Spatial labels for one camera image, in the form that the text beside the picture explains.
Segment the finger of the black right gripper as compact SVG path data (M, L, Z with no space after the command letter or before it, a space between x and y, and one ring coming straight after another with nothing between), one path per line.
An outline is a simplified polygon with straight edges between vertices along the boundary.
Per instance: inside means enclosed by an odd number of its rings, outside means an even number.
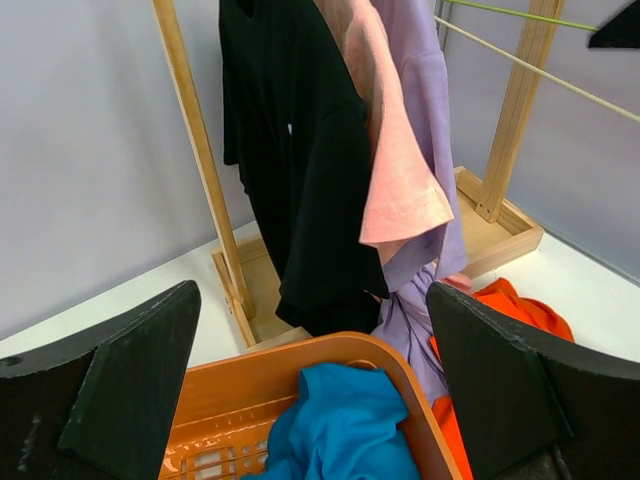
M587 48L639 49L640 1L632 1L600 26L590 36Z

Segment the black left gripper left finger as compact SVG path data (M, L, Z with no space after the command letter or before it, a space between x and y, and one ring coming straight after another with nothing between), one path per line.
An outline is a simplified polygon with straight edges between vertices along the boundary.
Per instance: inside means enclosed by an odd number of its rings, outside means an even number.
M155 479L198 325L195 281L1 360L4 479Z

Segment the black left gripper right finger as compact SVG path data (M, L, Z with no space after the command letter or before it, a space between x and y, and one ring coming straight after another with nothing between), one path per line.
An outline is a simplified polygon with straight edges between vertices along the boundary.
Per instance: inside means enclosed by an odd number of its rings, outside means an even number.
M638 363L442 283L426 303L474 478L638 478Z

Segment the orange t shirt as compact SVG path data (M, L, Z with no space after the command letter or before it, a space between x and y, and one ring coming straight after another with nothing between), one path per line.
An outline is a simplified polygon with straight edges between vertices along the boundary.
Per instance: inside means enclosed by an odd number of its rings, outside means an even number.
M426 295L448 386L434 413L466 479L559 477L573 431L538 353L499 323L522 322L443 283Z

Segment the green clothes hanger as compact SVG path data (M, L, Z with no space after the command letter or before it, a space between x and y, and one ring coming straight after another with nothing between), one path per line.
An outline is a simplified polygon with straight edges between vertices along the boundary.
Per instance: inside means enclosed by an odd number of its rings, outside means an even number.
M564 27L568 27L568 28L573 28L573 29L578 29L578 30L591 32L591 33L595 33L598 30L598 28L595 27L595 26L590 26L590 25L586 25L586 24L582 24L582 23L578 23L578 22L572 22L572 21L562 20L562 19L558 19L558 18L552 18L550 16L544 16L544 15L540 15L540 14L534 14L534 13L529 13L529 12L524 12L524 11L519 11L519 10L513 10L513 9L504 8L504 7L480 4L480 3L477 3L477 2L463 1L463 0L444 0L443 2L449 3L449 4L453 4L453 5L460 5L460 6L464 6L464 7L473 8L473 9L478 9L478 10L489 11L489 12L493 12L493 13L513 16L513 17L524 18L524 19L527 19L527 20L534 20L534 21L549 23L549 24L553 24L553 25L557 25L557 26L564 26Z

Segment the blue t shirt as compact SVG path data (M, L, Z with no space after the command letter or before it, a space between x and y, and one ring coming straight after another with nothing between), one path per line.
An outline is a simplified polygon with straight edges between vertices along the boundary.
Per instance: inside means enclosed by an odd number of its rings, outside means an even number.
M321 363L272 426L265 470L247 479L419 479L399 424L409 411L382 369Z

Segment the purple t shirt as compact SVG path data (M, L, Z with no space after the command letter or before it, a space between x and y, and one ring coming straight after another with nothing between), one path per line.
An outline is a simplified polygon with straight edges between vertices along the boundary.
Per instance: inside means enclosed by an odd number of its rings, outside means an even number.
M426 295L438 280L467 265L450 143L448 78L427 1L376 1L399 75L404 107L422 158L402 212L411 229L384 266L390 295L380 307L374 336L409 362L429 402L447 395L434 347Z

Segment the cream clothes hanger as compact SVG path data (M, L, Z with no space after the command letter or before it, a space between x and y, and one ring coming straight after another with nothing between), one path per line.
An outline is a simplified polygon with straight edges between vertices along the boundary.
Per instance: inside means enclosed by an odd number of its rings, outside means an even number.
M499 47L497 47L496 45L493 45L492 43L487 42L487 41L475 36L474 34L472 34L472 33L468 32L468 31L466 31L466 30L464 30L464 29L462 29L462 28L450 23L449 21L446 21L446 20L444 20L444 19L442 19L442 18L440 18L438 16L435 16L434 19L438 24L443 25L443 26L453 30L454 32L463 35L464 37L470 39L471 41L476 42L477 44L479 44L479 45L481 45L481 46L483 46L483 47L485 47L485 48L497 53L498 55L501 55L501 56L509 59L514 64L517 64L517 65L525 68L526 70L529 70L529 71L533 72L534 74L538 75L539 77L542 77L542 78L544 78L544 79L546 79L546 80L548 80L550 82L553 82L553 83L555 83L555 84L557 84L557 85L559 85L559 86L561 86L561 87L563 87L563 88L565 88L565 89L567 89L567 90L569 90L569 91L571 91L571 92L573 92L573 93L575 93L577 95L580 95L580 96L582 96L582 97L594 102L597 105L600 105L600 106L602 106L602 107L604 107L604 108L606 108L608 110L611 110L611 111L617 113L618 115L620 115L620 116L622 116L624 118L627 118L627 119L629 119L629 120L631 120L631 121L633 121L635 123L639 122L639 116L638 115L636 115L636 114L634 114L634 113L632 113L632 112L630 112L630 111L628 111L628 110L626 110L626 109L624 109L624 108L622 108L622 107L620 107L618 105L615 105L615 104L613 104L613 103L611 103L611 102L609 102L607 100L604 100L604 99L602 99L602 98L600 98L600 97L598 97L598 96L596 96L596 95L594 95L592 93L589 93L589 92L587 92L587 91L585 91L585 90L583 90L583 89L581 89L581 88L579 88L579 87L577 87L577 86L575 86L575 85L573 85L573 84L571 84L571 83L569 83L569 82L567 82L567 81L565 81L565 80L563 80L563 79L561 79L561 78L559 78L559 77L557 77L555 75L552 75L552 74L548 73L547 71L545 71L545 70L543 70L543 69L541 69L541 68L539 68L537 66L534 66L531 63L528 63L527 61L525 61L525 60L523 60L523 59L521 59L521 58L519 58L519 57L517 57L517 56L515 56L515 55L513 55L513 54L511 54L511 53L499 48Z

